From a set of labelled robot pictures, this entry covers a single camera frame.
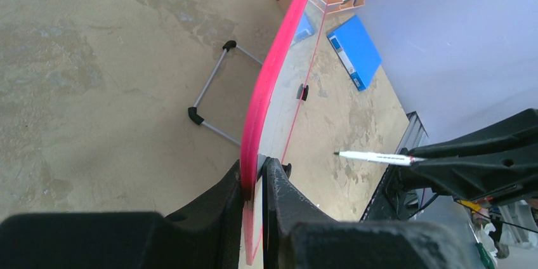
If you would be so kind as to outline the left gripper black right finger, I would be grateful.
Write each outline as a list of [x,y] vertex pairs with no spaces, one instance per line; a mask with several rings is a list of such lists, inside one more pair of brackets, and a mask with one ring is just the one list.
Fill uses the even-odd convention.
[[446,227],[416,221],[336,221],[268,157],[263,181],[265,268],[471,268]]

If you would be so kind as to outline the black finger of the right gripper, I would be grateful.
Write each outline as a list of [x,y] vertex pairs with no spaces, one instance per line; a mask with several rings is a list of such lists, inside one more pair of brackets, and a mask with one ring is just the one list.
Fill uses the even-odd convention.
[[537,197],[537,152],[514,149],[467,157],[444,157],[402,167],[405,189],[430,188],[481,204],[504,206]]
[[528,108],[459,138],[413,148],[408,154],[426,159],[495,154],[537,144],[537,110]]

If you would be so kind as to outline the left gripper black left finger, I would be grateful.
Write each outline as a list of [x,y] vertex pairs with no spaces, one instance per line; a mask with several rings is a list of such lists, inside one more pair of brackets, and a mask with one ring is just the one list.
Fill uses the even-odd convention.
[[179,210],[32,213],[1,223],[2,268],[237,268],[239,165]]

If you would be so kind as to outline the green capped marker pen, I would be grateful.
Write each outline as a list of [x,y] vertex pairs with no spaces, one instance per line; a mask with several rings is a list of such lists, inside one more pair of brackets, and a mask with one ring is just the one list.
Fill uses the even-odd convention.
[[382,154],[375,152],[342,151],[334,152],[333,154],[347,159],[375,162],[395,166],[411,166],[415,162],[426,161],[425,158],[420,157],[400,154]]

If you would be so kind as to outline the red-framed whiteboard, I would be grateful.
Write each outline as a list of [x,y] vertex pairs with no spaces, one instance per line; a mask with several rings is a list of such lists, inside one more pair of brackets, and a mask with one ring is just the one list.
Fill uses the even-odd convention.
[[262,165],[269,158],[284,162],[302,102],[298,88],[307,84],[325,17],[309,0],[292,0],[254,84],[240,144],[242,258],[248,268],[262,250]]

